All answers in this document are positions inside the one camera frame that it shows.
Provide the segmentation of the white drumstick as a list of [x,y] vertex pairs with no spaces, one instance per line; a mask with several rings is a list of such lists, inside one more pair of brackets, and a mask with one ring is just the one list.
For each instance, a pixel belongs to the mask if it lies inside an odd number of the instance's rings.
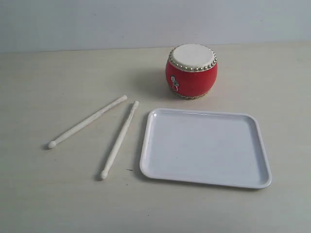
[[99,117],[101,117],[105,112],[109,111],[110,109],[114,108],[115,106],[117,106],[118,104],[125,102],[128,99],[128,97],[126,95],[123,95],[121,97],[119,97],[118,99],[114,100],[113,102],[111,102],[110,104],[108,104],[107,106],[103,107],[102,109],[98,110],[97,112],[95,112],[94,114],[88,116],[86,119],[82,120],[81,122],[79,122],[78,124],[74,125],[73,127],[71,127],[70,129],[68,129],[67,131],[65,131],[64,133],[62,133],[61,135],[59,135],[57,138],[55,138],[54,140],[50,141],[47,144],[47,149],[53,149],[54,147],[56,147],[59,143],[63,142],[64,140],[66,140],[67,138],[69,138],[70,136],[74,135],[75,133],[77,133],[78,131],[80,131],[82,128],[86,127],[87,125],[89,125],[90,123],[92,123],[93,121],[97,120]]
[[110,151],[109,155],[108,155],[108,158],[106,160],[106,163],[104,165],[104,168],[102,169],[102,171],[100,172],[100,175],[99,175],[99,178],[100,180],[105,180],[108,176],[108,173],[115,161],[115,158],[120,150],[120,147],[124,141],[124,138],[128,132],[128,129],[130,127],[130,124],[133,120],[133,117],[134,117],[134,114],[136,112],[136,110],[138,109],[138,106],[139,106],[139,101],[134,101],[133,102],[133,105],[132,105],[132,108],[124,122],[124,124],[122,125],[122,128],[113,144],[113,147],[112,147],[112,150]]

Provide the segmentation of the small red drum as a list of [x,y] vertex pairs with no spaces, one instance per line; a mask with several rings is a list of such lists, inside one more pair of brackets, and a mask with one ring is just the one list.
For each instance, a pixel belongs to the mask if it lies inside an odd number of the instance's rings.
[[174,93],[184,98],[195,99],[208,93],[217,74],[217,55],[207,46],[184,44],[169,53],[166,81]]

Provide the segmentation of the white rectangular plastic tray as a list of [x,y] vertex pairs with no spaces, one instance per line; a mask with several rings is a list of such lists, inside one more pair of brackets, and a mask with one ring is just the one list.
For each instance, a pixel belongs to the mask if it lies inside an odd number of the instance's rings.
[[241,113],[157,108],[139,168],[156,180],[264,189],[272,174],[258,122]]

